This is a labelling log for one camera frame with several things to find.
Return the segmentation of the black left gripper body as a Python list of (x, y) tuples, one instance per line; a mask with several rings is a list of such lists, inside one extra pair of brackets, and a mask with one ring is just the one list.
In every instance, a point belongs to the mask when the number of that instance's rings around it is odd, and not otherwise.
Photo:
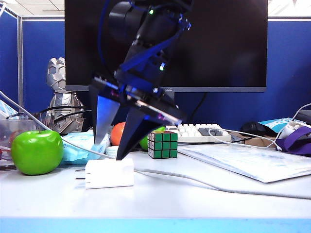
[(91, 83), (113, 88), (118, 94), (120, 107), (147, 107), (159, 113), (158, 117), (169, 124), (178, 125), (186, 115), (157, 83), (165, 72), (166, 64), (163, 57), (155, 52), (137, 52), (120, 64), (114, 80), (95, 74)]

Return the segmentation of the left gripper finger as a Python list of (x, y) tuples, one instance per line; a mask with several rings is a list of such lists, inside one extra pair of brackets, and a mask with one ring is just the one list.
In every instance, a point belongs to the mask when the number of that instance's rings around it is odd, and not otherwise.
[(131, 108), (122, 133), (116, 160), (122, 160), (145, 136), (169, 122), (147, 107)]
[(104, 84), (89, 85), (90, 106), (92, 109), (94, 149), (97, 149), (110, 129), (120, 107), (118, 94)]

